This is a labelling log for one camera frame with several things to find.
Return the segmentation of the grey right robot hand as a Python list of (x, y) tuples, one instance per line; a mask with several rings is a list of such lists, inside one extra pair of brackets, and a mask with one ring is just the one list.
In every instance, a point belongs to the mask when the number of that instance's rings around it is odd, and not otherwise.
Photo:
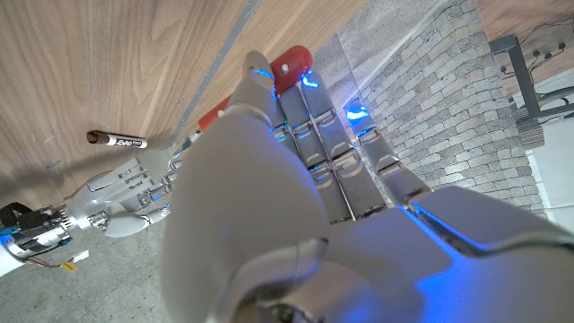
[(88, 180), (64, 200), (63, 225), (123, 238), (162, 221), (170, 214), (181, 154), (180, 148), (145, 151)]

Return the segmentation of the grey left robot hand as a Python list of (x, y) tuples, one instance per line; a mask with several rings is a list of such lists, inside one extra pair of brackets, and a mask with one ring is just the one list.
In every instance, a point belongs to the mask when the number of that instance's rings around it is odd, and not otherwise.
[(345, 129), (303, 46), (250, 52), (199, 122), (161, 288), (177, 322), (570, 322), (573, 236), (432, 188), (363, 107)]

